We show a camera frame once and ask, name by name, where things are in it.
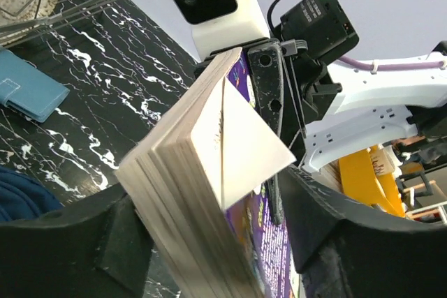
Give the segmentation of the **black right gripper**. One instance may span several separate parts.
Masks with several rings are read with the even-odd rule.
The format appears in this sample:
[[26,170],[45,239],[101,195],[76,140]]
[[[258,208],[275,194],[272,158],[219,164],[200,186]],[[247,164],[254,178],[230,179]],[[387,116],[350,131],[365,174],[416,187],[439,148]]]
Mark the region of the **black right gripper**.
[[338,0],[274,0],[270,37],[240,45],[251,70],[256,111],[300,163],[305,126],[323,118],[342,86],[328,66],[359,42]]

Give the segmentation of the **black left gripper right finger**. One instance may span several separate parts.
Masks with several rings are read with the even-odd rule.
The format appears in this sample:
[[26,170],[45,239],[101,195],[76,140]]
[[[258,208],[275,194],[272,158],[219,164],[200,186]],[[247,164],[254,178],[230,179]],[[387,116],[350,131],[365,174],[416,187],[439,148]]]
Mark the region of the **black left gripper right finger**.
[[446,296],[446,226],[373,209],[291,167],[279,188],[307,297]]

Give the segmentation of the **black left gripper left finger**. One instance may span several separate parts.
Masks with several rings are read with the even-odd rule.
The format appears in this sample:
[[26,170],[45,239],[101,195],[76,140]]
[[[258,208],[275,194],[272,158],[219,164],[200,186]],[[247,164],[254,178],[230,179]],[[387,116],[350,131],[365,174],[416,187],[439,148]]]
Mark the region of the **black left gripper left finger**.
[[2,297],[142,297],[154,242],[115,184],[1,224]]

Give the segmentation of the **navy blue student backpack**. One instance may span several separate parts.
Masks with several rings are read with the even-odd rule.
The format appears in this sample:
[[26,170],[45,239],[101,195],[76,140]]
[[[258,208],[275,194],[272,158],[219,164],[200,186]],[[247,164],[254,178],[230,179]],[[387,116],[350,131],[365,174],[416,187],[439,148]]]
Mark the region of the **navy blue student backpack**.
[[63,204],[40,182],[1,166],[1,222],[31,220]]

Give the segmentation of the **purple paperback book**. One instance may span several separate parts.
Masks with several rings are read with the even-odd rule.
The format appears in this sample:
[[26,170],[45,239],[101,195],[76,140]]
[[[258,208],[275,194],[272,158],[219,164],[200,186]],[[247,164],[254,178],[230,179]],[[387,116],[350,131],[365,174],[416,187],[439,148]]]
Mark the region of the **purple paperback book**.
[[115,173],[185,297],[268,293],[247,215],[228,212],[295,156],[232,83],[241,61],[217,54]]

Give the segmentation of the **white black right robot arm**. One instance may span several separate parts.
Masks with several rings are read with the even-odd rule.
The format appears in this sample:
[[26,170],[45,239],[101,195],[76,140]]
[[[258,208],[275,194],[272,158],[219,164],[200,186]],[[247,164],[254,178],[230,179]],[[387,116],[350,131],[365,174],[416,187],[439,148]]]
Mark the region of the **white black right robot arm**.
[[399,137],[446,134],[446,48],[424,57],[359,62],[358,35],[338,0],[302,0],[273,25],[257,0],[192,28],[200,58],[241,48],[230,80],[254,92],[257,117],[231,113],[228,172],[270,177],[294,162],[308,173]]

